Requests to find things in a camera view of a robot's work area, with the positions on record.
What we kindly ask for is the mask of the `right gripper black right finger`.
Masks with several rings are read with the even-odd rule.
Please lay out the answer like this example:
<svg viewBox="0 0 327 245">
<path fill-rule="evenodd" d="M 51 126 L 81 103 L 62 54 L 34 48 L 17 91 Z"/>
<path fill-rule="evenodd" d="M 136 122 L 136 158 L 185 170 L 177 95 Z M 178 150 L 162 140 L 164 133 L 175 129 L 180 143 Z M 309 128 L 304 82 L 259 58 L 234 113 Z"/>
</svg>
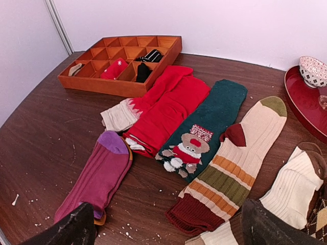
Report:
<svg viewBox="0 0 327 245">
<path fill-rule="evenodd" d="M 322 244 L 318 239 L 285 223 L 252 199 L 243 203 L 242 229 L 245 244 Z"/>
</svg>

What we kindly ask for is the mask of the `magenta purple ribbed sock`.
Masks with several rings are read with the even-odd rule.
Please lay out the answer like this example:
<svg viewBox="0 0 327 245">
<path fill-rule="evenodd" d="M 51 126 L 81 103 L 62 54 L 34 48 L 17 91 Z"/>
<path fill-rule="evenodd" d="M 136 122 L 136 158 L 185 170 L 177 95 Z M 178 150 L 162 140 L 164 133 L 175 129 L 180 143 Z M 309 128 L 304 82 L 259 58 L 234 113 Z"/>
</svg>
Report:
<svg viewBox="0 0 327 245">
<path fill-rule="evenodd" d="M 106 221 L 105 208 L 131 164 L 132 152 L 124 139 L 114 131 L 102 133 L 72 190 L 57 209 L 54 222 L 59 222 L 87 202 L 94 209 L 94 224 L 103 225 Z"/>
</svg>

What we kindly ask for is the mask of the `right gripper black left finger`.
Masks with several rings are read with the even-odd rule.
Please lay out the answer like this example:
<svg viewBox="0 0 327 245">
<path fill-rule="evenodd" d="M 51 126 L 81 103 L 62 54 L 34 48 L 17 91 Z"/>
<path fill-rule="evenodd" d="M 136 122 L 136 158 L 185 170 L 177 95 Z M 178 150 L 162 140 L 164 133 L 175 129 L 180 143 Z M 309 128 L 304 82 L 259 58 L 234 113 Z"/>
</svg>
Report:
<svg viewBox="0 0 327 245">
<path fill-rule="evenodd" d="M 94 244 L 96 233 L 93 206 L 82 203 L 59 222 L 22 244 Z"/>
</svg>

